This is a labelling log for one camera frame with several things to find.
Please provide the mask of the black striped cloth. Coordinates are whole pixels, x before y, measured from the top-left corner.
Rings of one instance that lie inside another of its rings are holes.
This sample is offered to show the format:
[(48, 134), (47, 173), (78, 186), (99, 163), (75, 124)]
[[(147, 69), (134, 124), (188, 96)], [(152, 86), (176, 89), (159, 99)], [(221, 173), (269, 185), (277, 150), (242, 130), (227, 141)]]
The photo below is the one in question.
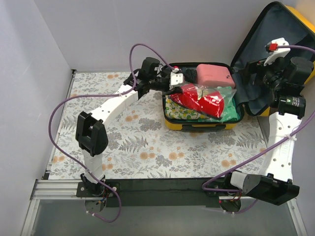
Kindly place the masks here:
[(197, 84), (197, 71), (195, 69), (187, 68), (183, 75), (187, 83)]

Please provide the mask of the yellow lemon print cloth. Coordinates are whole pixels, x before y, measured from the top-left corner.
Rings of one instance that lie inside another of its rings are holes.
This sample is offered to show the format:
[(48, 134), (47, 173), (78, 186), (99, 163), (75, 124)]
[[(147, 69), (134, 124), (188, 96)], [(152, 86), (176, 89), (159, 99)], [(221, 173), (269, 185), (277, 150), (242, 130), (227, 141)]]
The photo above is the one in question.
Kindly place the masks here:
[(197, 113), (194, 110), (190, 110), (173, 102), (169, 96), (165, 97), (165, 108), (164, 114), (171, 119), (176, 120), (198, 120), (198, 119), (207, 119), (205, 115)]

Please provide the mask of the pink vanity case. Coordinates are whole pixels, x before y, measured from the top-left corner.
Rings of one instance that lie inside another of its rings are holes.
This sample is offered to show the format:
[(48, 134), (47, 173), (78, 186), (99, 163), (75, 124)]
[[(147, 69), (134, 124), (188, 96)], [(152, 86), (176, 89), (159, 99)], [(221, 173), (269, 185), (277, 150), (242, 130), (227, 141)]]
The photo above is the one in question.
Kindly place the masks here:
[(196, 72), (197, 83), (201, 86), (235, 88), (235, 83), (227, 67), (212, 64), (200, 64), (197, 66)]

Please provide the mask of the yellow hard-shell suitcase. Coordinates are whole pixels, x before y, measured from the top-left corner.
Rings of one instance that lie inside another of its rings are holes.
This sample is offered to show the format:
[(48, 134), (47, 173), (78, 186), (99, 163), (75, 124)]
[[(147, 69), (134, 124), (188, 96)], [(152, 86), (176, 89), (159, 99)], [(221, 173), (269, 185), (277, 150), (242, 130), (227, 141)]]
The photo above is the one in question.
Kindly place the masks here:
[(315, 28), (295, 8), (275, 1), (268, 4), (258, 16), (239, 50), (235, 54), (229, 72), (236, 84), (237, 92), (234, 102), (239, 118), (228, 122), (199, 122), (197, 120), (165, 119), (166, 126), (171, 130), (181, 131), (214, 131), (229, 130), (239, 123), (245, 115), (251, 117), (269, 115), (274, 102), (273, 91), (262, 82), (263, 67), (252, 74), (249, 81), (243, 81), (242, 70), (248, 62), (265, 60), (265, 46), (270, 41), (283, 37), (290, 45), (290, 52), (276, 60), (273, 68), (285, 69), (292, 57), (302, 57), (315, 62)]

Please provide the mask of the red bikini top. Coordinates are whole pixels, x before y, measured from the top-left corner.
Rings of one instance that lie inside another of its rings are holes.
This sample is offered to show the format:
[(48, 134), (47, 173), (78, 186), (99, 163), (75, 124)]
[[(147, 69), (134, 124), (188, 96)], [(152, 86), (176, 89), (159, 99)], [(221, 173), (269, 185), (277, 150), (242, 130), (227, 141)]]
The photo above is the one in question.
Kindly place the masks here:
[(177, 90), (177, 93), (165, 97), (165, 111), (169, 118), (208, 122), (236, 121), (239, 118), (233, 98), (235, 88), (189, 83)]

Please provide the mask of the green tie-dye shirt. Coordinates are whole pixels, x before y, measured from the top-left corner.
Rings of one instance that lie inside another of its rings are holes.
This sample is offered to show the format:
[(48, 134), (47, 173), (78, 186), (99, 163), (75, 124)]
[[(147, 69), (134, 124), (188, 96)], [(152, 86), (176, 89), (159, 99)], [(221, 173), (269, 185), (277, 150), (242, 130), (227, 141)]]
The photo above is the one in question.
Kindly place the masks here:
[(236, 89), (232, 87), (206, 88), (198, 87), (198, 98), (195, 104), (199, 105), (197, 113), (205, 115), (207, 119), (198, 119), (199, 122), (228, 122), (236, 121), (239, 115), (236, 111), (234, 95)]

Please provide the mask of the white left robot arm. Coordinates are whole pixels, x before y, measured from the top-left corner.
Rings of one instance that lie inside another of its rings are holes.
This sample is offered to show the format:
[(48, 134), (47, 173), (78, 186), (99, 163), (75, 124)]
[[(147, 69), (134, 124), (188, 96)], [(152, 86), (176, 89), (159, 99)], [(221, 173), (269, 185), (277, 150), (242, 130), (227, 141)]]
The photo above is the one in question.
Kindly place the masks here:
[(181, 69), (167, 66), (159, 70), (160, 61), (147, 57), (139, 69), (133, 70), (114, 97), (89, 113), (78, 115), (75, 139), (83, 152), (85, 173), (80, 175), (84, 188), (95, 197), (105, 191), (102, 153), (108, 146), (106, 127), (128, 106), (151, 90), (172, 94), (184, 83)]

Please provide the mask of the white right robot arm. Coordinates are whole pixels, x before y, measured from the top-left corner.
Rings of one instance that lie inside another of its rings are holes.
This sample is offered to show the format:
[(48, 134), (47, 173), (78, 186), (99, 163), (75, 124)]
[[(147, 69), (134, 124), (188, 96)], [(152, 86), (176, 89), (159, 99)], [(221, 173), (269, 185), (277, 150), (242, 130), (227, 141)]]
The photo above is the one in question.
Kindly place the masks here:
[(292, 57), (280, 74), (280, 81), (266, 71), (263, 82), (273, 90), (273, 107), (269, 116), (269, 138), (264, 162), (258, 174), (233, 171), (224, 178), (223, 191), (234, 195), (238, 191), (249, 197), (282, 205), (298, 196), (300, 188), (293, 184), (292, 157), (296, 135), (305, 115), (306, 99), (301, 95), (304, 82), (314, 69), (311, 61)]

